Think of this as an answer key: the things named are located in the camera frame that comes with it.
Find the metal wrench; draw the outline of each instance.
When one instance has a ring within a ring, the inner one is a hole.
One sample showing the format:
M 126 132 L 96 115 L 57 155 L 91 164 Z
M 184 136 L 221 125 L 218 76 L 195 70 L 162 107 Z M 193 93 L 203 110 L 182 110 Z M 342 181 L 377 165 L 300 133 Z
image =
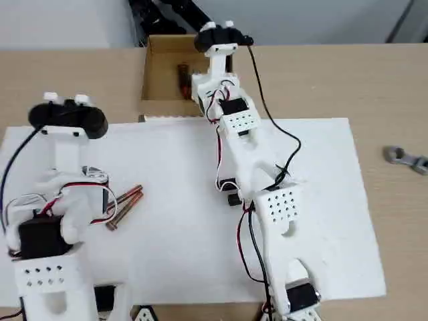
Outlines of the metal wrench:
M 413 156 L 407 154 L 403 148 L 398 146 L 386 146 L 383 156 L 391 164 L 404 164 L 410 166 L 421 175 L 428 175 L 428 158 L 425 156 Z

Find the white paper sheet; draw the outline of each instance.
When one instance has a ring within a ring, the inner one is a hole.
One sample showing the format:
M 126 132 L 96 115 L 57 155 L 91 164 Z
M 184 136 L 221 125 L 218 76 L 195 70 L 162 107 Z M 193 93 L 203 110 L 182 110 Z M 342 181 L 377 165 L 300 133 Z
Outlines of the white paper sheet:
M 291 167 L 294 175 L 307 181 L 305 212 L 298 222 L 301 233 L 290 241 L 294 252 L 325 300 L 384 295 L 382 265 L 348 120 L 279 120 L 278 124 L 303 142 Z M 272 137 L 272 148 L 287 159 L 295 142 L 269 122 L 263 126 Z M 8 128 L 0 155 L 2 168 L 30 131 Z M 90 142 L 86 164 L 107 171 L 117 194 L 137 183 L 144 186 L 144 199 L 117 231 L 104 226 L 88 229 L 87 245 L 98 283 L 128 280 L 138 304 L 263 300 L 262 286 L 247 278 L 237 251 L 241 210 L 230 208 L 226 195 L 215 190 L 216 160 L 214 128 L 198 119 L 112 125 L 105 137 Z M 23 187 L 50 162 L 45 138 L 31 141 L 11 171 L 6 200 L 29 192 Z M 225 177 L 233 173 L 227 160 L 222 173 Z M 250 270 L 260 277 L 246 224 L 241 238 Z M 0 246 L 4 248 L 3 239 Z M 0 271 L 0 305 L 17 304 L 5 251 L 1 251 Z

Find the cable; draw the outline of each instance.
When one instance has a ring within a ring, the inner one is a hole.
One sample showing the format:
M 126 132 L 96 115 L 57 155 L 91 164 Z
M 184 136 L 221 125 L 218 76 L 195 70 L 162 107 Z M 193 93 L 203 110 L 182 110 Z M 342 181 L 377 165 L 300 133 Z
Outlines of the cable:
M 14 199 L 10 200 L 10 202 L 8 202 L 8 204 L 6 205 L 5 210 L 4 210 L 4 212 L 3 212 L 3 216 L 4 216 L 4 217 L 3 217 L 3 219 L 4 219 L 4 222 L 5 222 L 5 224 L 6 224 L 6 227 L 9 225 L 9 206 L 11 206 L 11 204 L 12 204 L 13 202 L 16 202 L 16 201 L 18 201 L 19 199 L 24 198 L 24 197 L 28 197 L 28 196 L 37 197 L 39 200 L 42 200 L 44 203 L 46 203 L 46 202 L 47 202 L 47 199 L 46 199 L 42 194 L 37 194 L 37 193 L 22 194 L 21 196 L 16 197 L 16 198 L 14 198 Z M 20 206 L 30 205 L 30 204 L 34 204 L 34 203 L 36 203 L 36 202 L 37 202 L 37 200 L 32 201 L 32 200 L 30 199 L 28 202 L 24 202 L 24 203 L 23 203 L 23 204 L 21 204 Z
M 243 205 L 242 205 L 242 209 L 243 209 L 243 213 L 242 213 L 241 219 L 239 220 L 239 223 L 238 223 L 238 226 L 237 226 L 237 229 L 236 229 L 236 243 L 237 243 L 237 246 L 238 246 L 239 255 L 241 256 L 241 260 L 242 260 L 243 266 L 244 266 L 244 268 L 245 268 L 245 272 L 247 272 L 248 277 L 249 277 L 250 279 L 252 279 L 253 281 L 255 281 L 255 282 L 264 283 L 264 281 L 263 281 L 263 280 L 255 279 L 255 278 L 250 274 L 250 272 L 249 272 L 249 268 L 248 268 L 248 265 L 247 265 L 247 262 L 246 262 L 246 260 L 245 260 L 245 256 L 244 256 L 243 251 L 242 251 L 242 244 L 241 244 L 241 225 L 242 225 L 243 217 L 245 216 L 245 214 L 246 214 L 246 213 L 248 213 L 248 209 L 246 209 L 246 208 L 245 208 L 245 204 L 244 204 L 244 203 L 243 203 Z
M 15 162 L 15 159 L 19 155 L 19 153 L 23 150 L 23 148 L 30 142 L 31 139 L 43 128 L 43 126 L 38 126 L 34 128 L 33 132 L 19 145 L 17 150 L 13 153 L 11 159 L 9 159 L 9 162 L 7 163 L 5 167 L 5 172 L 3 173 L 3 178 L 1 179 L 1 185 L 0 185 L 0 221 L 1 221 L 1 228 L 3 229 L 3 233 L 6 232 L 6 226 L 5 222 L 3 220 L 3 197 L 5 194 L 5 186 L 6 186 L 6 178 L 9 174 L 9 171 L 11 170 L 12 164 Z
M 263 258 L 261 257 L 259 247 L 257 246 L 257 241 L 255 240 L 254 230 L 253 230 L 253 206 L 254 202 L 251 202 L 251 205 L 248 208 L 248 228 L 249 234 L 251 235 L 251 241 L 254 245 L 255 253 L 257 254 L 257 258 L 259 259 L 261 272 L 263 274 L 263 282 L 265 284 L 265 294 L 266 294 L 266 302 L 267 302 L 267 312 L 269 314 L 269 321 L 273 321 L 272 318 L 272 305 L 270 304 L 270 294 L 269 294 L 269 284 L 268 284 L 268 275 L 266 274 L 265 265 L 263 263 Z
M 223 80 L 220 82 L 220 84 L 221 84 L 221 85 L 223 85 L 223 82 L 229 82 L 232 86 L 234 86 L 234 85 L 235 85 L 231 80 L 228 80 L 228 79 L 223 79 Z
M 113 191 L 109 189 L 107 186 L 104 186 L 102 183 L 91 183 L 91 182 L 73 182 L 65 184 L 63 187 L 61 187 L 58 194 L 61 194 L 63 189 L 69 188 L 69 187 L 87 187 L 87 186 L 98 186 L 104 189 L 105 191 L 108 191 L 113 196 L 113 204 L 114 204 L 114 212 L 109 217 L 102 218 L 102 219 L 94 219 L 91 221 L 91 224 L 97 224 L 97 223 L 108 223 L 116 216 L 118 212 L 118 201 L 116 196 L 114 195 Z
M 10 314 L 8 316 L 0 316 L 0 321 L 16 318 L 17 316 L 20 316 L 22 314 L 22 309 L 20 309 L 18 312 L 14 314 Z
M 251 49 L 250 46 L 247 46 L 248 48 L 248 52 L 251 56 L 251 60 L 253 62 L 253 68 L 254 68 L 254 73 L 255 73 L 255 77 L 257 78 L 257 84 L 259 86 L 259 91 L 260 91 L 260 98 L 261 98 L 261 102 L 263 103 L 263 107 L 266 111 L 267 117 L 269 117 L 270 121 L 272 122 L 272 124 L 280 131 L 283 132 L 284 134 L 288 135 L 289 137 L 293 138 L 294 140 L 297 141 L 298 146 L 295 149 L 295 151 L 290 155 L 290 157 L 288 158 L 286 165 L 281 168 L 281 172 L 278 174 L 278 176 L 275 178 L 275 183 L 266 187 L 266 189 L 270 189 L 272 187 L 276 187 L 278 186 L 283 179 L 286 177 L 287 174 L 290 174 L 290 172 L 288 171 L 288 167 L 290 166 L 291 161 L 293 160 L 293 158 L 295 157 L 295 155 L 299 152 L 299 150 L 302 147 L 302 141 L 297 137 L 294 136 L 293 134 L 291 134 L 290 132 L 288 132 L 287 130 L 284 130 L 283 128 L 281 128 L 276 122 L 275 120 L 272 118 L 272 115 L 270 114 L 270 111 L 268 109 L 268 106 L 266 105 L 266 101 L 263 95 L 263 89 L 261 88 L 261 81 L 260 81 L 260 76 L 259 76 L 259 72 L 257 70 L 257 65 L 255 63 L 255 58 L 254 58 L 254 54 L 253 54 L 253 50 Z
M 220 186 L 219 173 L 220 173 L 221 163 L 222 163 L 222 160 L 223 160 L 223 143 L 221 141 L 221 137 L 220 137 L 220 133 L 219 133 L 219 127 L 220 126 L 217 126 L 217 128 L 215 129 L 215 132 L 217 133 L 217 152 L 218 152 L 217 173 L 215 175 L 215 188 L 219 192 L 222 192 L 223 189 L 224 189 L 224 187 L 226 185 L 230 184 L 230 185 L 233 185 L 236 189 L 239 189 L 238 185 L 236 185 L 234 182 L 231 182 L 231 181 L 224 182 Z
M 50 121 L 52 121 L 55 118 L 58 117 L 62 117 L 68 114 L 77 114 L 79 113 L 81 110 L 77 109 L 77 110 L 72 110 L 72 111 L 67 111 L 67 112 L 62 112 L 58 115 L 56 115 L 55 117 L 51 117 L 47 123 L 49 123 Z M 4 194 L 5 194 L 5 186 L 6 186 L 6 178 L 7 175 L 9 174 L 9 171 L 11 170 L 12 164 L 15 162 L 15 159 L 17 158 L 17 156 L 19 155 L 19 153 L 23 150 L 23 148 L 30 142 L 31 139 L 33 139 L 33 137 L 44 127 L 45 125 L 39 125 L 37 127 L 34 128 L 33 132 L 18 146 L 18 148 L 16 149 L 16 151 L 13 153 L 11 159 L 9 159 L 9 162 L 7 163 L 6 167 L 5 167 L 5 171 L 3 173 L 3 178 L 1 179 L 1 185 L 0 185 L 0 222 L 1 222 L 1 228 L 3 230 L 3 233 L 6 232 L 6 226 L 5 226 L 5 222 L 3 220 L 3 198 L 4 198 Z

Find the cardboard box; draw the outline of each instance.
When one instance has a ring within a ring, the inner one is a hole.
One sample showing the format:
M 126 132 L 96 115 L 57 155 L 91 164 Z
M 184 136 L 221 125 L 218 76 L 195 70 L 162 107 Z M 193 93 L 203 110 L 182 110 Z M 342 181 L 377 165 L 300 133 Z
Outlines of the cardboard box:
M 145 116 L 201 116 L 192 100 L 185 100 L 177 66 L 207 72 L 209 59 L 195 49 L 195 35 L 151 35 L 148 39 L 141 112 Z

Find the black wire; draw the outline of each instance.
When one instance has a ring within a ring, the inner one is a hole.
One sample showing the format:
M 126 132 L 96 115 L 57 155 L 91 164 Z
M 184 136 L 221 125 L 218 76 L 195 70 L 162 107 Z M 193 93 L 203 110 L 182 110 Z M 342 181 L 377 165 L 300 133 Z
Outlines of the black wire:
M 288 167 L 290 166 L 291 161 L 293 160 L 293 158 L 295 157 L 295 155 L 299 152 L 299 150 L 302 147 L 302 141 L 297 137 L 294 136 L 292 133 L 288 132 L 287 130 L 284 130 L 283 128 L 281 128 L 276 122 L 275 120 L 272 118 L 272 115 L 270 114 L 270 111 L 266 105 L 266 101 L 263 95 L 263 89 L 261 88 L 261 81 L 260 81 L 260 76 L 259 76 L 259 72 L 257 70 L 257 65 L 255 63 L 255 58 L 254 58 L 254 54 L 253 54 L 253 50 L 251 49 L 250 46 L 247 46 L 248 48 L 248 52 L 251 56 L 251 60 L 253 62 L 253 68 L 254 68 L 254 73 L 255 76 L 257 78 L 257 84 L 259 85 L 259 91 L 260 91 L 260 98 L 261 98 L 261 102 L 263 103 L 263 107 L 266 111 L 267 117 L 269 117 L 270 121 L 272 122 L 272 124 L 280 131 L 283 132 L 284 134 L 288 135 L 289 137 L 293 138 L 294 140 L 297 141 L 298 146 L 295 149 L 295 151 L 290 155 L 290 157 L 287 160 L 287 163 L 284 167 L 280 167 L 281 168 L 281 172 L 278 174 L 278 176 L 275 178 L 275 183 L 266 187 L 266 189 L 270 189 L 272 187 L 276 187 L 278 186 L 283 179 L 286 177 L 287 174 L 289 174 L 290 172 L 288 171 Z
M 21 315 L 21 313 L 22 313 L 22 309 L 20 309 L 18 312 L 14 313 L 14 314 L 10 314 L 8 316 L 1 316 L 0 321 L 16 318 L 17 316 Z
M 6 232 L 6 226 L 5 226 L 5 222 L 3 221 L 3 197 L 5 194 L 5 185 L 6 185 L 7 175 L 9 174 L 12 164 L 15 162 L 15 159 L 17 158 L 19 153 L 42 128 L 43 126 L 38 126 L 33 130 L 33 132 L 21 143 L 21 145 L 19 145 L 19 147 L 13 153 L 13 156 L 11 157 L 11 159 L 9 159 L 9 162 L 5 167 L 5 172 L 3 173 L 3 178 L 1 179 L 1 186 L 0 186 L 0 221 L 1 221 L 1 228 L 3 229 L 4 233 Z
M 238 236 L 238 238 L 239 238 L 239 244 L 240 244 L 240 246 L 241 246 L 241 247 L 242 247 L 242 243 L 241 243 L 241 224 L 242 224 L 242 221 L 243 221 L 243 217 L 244 217 L 244 215 L 245 215 L 245 212 L 244 212 L 244 213 L 242 213 L 241 219 L 239 220 L 239 223 L 238 223 L 238 231 L 237 231 L 237 236 Z M 242 260 L 242 263 L 243 263 L 243 266 L 244 266 L 245 272 L 247 272 L 248 277 L 249 277 L 250 279 L 252 279 L 254 282 L 257 282 L 257 283 L 264 283 L 264 280 L 258 280 L 258 279 L 256 279 L 255 277 L 253 277 L 253 276 L 251 275 L 251 273 L 250 273 L 250 271 L 249 271 L 249 268 L 248 268 L 248 265 L 247 265 L 247 260 L 245 259 L 245 256 L 244 256 L 244 254 L 243 254 L 243 252 L 242 252 L 241 250 L 239 250 L 239 254 L 240 254 L 240 256 L 241 256 L 241 260 Z
M 255 253 L 257 254 L 257 258 L 259 259 L 261 273 L 263 274 L 263 282 L 265 284 L 265 293 L 266 293 L 266 304 L 267 304 L 267 313 L 269 315 L 269 321 L 273 321 L 272 317 L 272 305 L 270 304 L 270 294 L 269 294 L 269 283 L 268 283 L 268 275 L 266 274 L 265 265 L 263 263 L 263 258 L 261 257 L 259 247 L 257 246 L 257 241 L 255 240 L 254 236 L 254 230 L 253 230 L 253 220 L 252 220 L 252 214 L 253 214 L 253 206 L 254 203 L 251 203 L 249 206 L 248 211 L 248 227 L 249 227 L 249 234 L 251 235 L 251 240 L 254 245 Z
M 234 86 L 234 85 L 235 85 L 231 80 L 228 80 L 228 79 L 224 79 L 224 80 L 222 80 L 222 81 L 220 82 L 220 84 L 221 84 L 221 85 L 223 85 L 223 82 L 229 82 L 230 84 L 232 84 L 232 86 Z

